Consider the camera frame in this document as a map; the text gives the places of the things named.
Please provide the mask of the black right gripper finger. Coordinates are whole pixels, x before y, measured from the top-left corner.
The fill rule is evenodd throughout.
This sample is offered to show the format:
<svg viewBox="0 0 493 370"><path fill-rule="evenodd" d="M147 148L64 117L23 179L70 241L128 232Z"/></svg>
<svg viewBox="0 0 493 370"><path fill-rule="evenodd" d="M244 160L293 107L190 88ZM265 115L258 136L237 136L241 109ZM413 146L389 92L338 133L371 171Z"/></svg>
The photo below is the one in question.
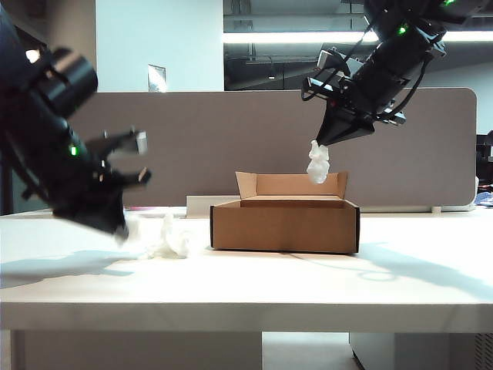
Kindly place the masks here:
<svg viewBox="0 0 493 370"><path fill-rule="evenodd" d="M333 144L344 140L347 120L341 109L327 108L316 141L318 144Z"/></svg>
<svg viewBox="0 0 493 370"><path fill-rule="evenodd" d="M374 133L374 124L360 122L358 119L347 121L347 130L343 141L356 139L358 137L371 135ZM320 144L322 146L329 146L332 144Z"/></svg>

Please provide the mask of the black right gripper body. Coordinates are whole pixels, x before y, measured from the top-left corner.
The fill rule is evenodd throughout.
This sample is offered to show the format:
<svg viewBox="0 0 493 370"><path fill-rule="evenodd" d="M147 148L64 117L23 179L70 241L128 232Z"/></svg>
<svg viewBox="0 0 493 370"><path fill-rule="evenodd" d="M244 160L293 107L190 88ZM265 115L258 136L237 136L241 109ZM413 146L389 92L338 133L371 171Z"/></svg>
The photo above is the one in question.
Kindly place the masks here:
<svg viewBox="0 0 493 370"><path fill-rule="evenodd" d="M346 120L358 119L360 122L381 123L401 126L406 123L406 117L402 111L395 113L390 118L382 118L384 113L392 111L391 102L381 105L366 97L353 81L347 78L332 79L327 84L327 90L332 93L329 109L341 109Z"/></svg>

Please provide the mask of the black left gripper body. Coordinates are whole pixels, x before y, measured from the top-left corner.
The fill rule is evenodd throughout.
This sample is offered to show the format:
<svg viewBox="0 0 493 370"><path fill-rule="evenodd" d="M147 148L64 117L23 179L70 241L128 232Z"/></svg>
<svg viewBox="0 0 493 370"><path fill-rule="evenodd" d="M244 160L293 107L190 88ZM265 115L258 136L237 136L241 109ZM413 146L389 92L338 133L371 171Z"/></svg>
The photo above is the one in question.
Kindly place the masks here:
<svg viewBox="0 0 493 370"><path fill-rule="evenodd" d="M88 190L65 204L54 207L53 215L87 227L113 234L116 222L125 219L122 204L123 175L106 174Z"/></svg>

